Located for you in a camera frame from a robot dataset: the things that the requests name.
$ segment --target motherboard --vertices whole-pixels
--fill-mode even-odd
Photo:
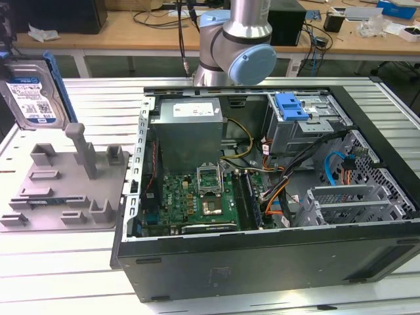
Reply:
[[[251,230],[261,224],[258,172],[165,175],[159,211],[145,213],[142,235],[178,235]]]

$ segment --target yellow wire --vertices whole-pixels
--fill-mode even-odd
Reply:
[[[238,158],[240,158],[242,156],[247,155],[252,150],[252,147],[254,145],[254,139],[252,139],[251,133],[249,133],[249,131],[243,125],[241,125],[239,123],[239,121],[237,121],[237,120],[235,120],[233,118],[228,118],[228,121],[229,120],[230,121],[233,121],[234,123],[236,123],[243,131],[246,132],[246,134],[249,137],[249,146],[248,146],[248,149],[244,153],[235,154],[234,156],[222,156],[221,159],[238,159]]]

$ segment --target floor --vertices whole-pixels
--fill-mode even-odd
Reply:
[[[69,56],[57,56],[58,66],[62,77],[78,77],[77,68],[74,61]],[[189,58],[190,69],[198,67],[198,58]],[[180,58],[178,57],[136,57],[136,71],[130,73],[127,58],[115,56],[89,56],[87,57],[88,65],[91,67],[93,77],[182,77],[184,69]],[[272,76],[284,76],[287,69],[288,60],[278,60],[276,68]],[[354,73],[358,62],[356,61],[340,61],[326,60],[318,76],[320,77],[354,77]],[[370,70],[375,69],[379,62],[366,62],[361,76],[369,76]],[[310,76],[310,70],[303,70],[300,76]],[[410,104],[413,97],[420,89],[420,80],[412,83],[410,76],[404,67],[388,63],[381,68],[378,75],[406,104]],[[413,110],[420,114],[420,97],[413,104]],[[5,104],[0,102],[0,112],[7,112]],[[10,115],[0,115],[0,141],[12,125]]]

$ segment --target light blue joint cap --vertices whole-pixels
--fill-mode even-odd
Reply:
[[[260,44],[243,51],[229,68],[229,77],[236,84],[256,85],[268,77],[276,65],[273,47]]]
[[[230,10],[212,10],[204,12],[199,18],[199,26],[213,26],[225,23],[230,18]]]

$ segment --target open computer tower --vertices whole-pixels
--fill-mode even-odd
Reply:
[[[142,302],[374,282],[419,252],[419,178],[344,88],[144,95],[114,244]]]

